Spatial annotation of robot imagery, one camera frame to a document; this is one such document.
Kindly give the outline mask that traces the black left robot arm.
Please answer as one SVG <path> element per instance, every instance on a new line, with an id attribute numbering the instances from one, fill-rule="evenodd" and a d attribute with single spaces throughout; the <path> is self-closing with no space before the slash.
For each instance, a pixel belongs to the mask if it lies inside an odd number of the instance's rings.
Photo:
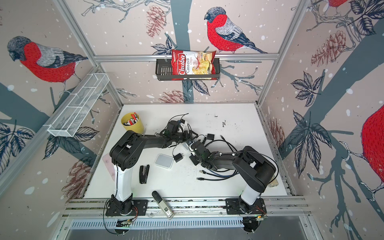
<path id="1" fill-rule="evenodd" d="M 115 166 L 115 194 L 111 201 L 119 207 L 132 204 L 133 168 L 139 161 L 144 149 L 165 149 L 173 143 L 192 143 L 198 134 L 190 129 L 183 120 L 170 120 L 167 126 L 154 135 L 142 135 L 132 130 L 127 131 L 110 150 L 112 164 Z"/>

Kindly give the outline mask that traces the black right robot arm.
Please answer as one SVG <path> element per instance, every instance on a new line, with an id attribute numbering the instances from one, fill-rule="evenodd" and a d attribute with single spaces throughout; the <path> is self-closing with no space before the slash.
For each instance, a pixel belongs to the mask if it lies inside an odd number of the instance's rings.
<path id="1" fill-rule="evenodd" d="M 256 206 L 257 199 L 279 174 L 273 159 L 268 159 L 250 146 L 232 153 L 210 152 L 207 146 L 197 141 L 190 145 L 190 151 L 190 159 L 195 165 L 200 164 L 211 172 L 234 170 L 233 175 L 239 174 L 243 178 L 246 188 L 239 196 L 239 205 L 235 210 L 244 214 L 260 209 Z"/>

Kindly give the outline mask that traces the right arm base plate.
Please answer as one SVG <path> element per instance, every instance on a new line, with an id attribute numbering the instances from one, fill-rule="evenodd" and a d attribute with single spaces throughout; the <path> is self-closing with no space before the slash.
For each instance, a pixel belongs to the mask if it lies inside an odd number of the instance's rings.
<path id="1" fill-rule="evenodd" d="M 225 199 L 224 209 L 228 215 L 261 215 L 267 214 L 265 202 L 262 198 L 257 198 L 252 205 L 248 205 L 245 201 L 239 198 Z"/>

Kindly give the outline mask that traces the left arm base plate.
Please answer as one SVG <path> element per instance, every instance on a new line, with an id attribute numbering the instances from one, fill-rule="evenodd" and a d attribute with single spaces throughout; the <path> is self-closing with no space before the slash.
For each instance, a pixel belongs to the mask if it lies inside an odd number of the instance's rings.
<path id="1" fill-rule="evenodd" d="M 107 201 L 105 215 L 108 217 L 145 216 L 148 202 L 148 200 L 134 200 L 132 196 L 122 202 L 112 195 Z"/>

